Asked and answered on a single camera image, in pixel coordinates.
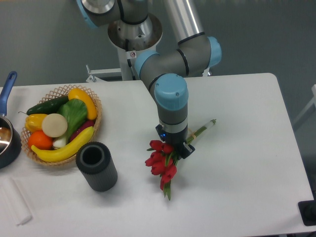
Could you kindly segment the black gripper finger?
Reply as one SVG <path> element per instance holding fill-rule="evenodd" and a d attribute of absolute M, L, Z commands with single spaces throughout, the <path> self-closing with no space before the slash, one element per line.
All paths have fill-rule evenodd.
<path fill-rule="evenodd" d="M 186 142 L 176 145 L 176 152 L 178 154 L 178 159 L 186 159 L 194 151 L 195 151 L 195 148 L 192 145 L 187 144 Z"/>

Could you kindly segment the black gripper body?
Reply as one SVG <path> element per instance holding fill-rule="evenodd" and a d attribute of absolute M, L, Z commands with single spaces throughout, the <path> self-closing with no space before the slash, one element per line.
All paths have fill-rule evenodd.
<path fill-rule="evenodd" d="M 188 134 L 187 126 L 180 132 L 169 133 L 159 124 L 156 126 L 156 131 L 161 141 L 172 145 L 176 151 L 181 151 L 183 149 L 183 143 L 185 142 Z"/>

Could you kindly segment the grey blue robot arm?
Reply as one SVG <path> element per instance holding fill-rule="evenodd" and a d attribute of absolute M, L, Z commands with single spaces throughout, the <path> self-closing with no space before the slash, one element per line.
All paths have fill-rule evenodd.
<path fill-rule="evenodd" d="M 172 145 L 179 158 L 187 158 L 194 147 L 187 141 L 189 92 L 185 77 L 207 74 L 222 58 L 221 46 L 205 34 L 194 2 L 164 2 L 178 44 L 166 55 L 156 52 L 162 26 L 149 12 L 146 0 L 79 0 L 77 5 L 90 27 L 108 26 L 122 79 L 143 82 L 157 105 L 160 139 Z"/>

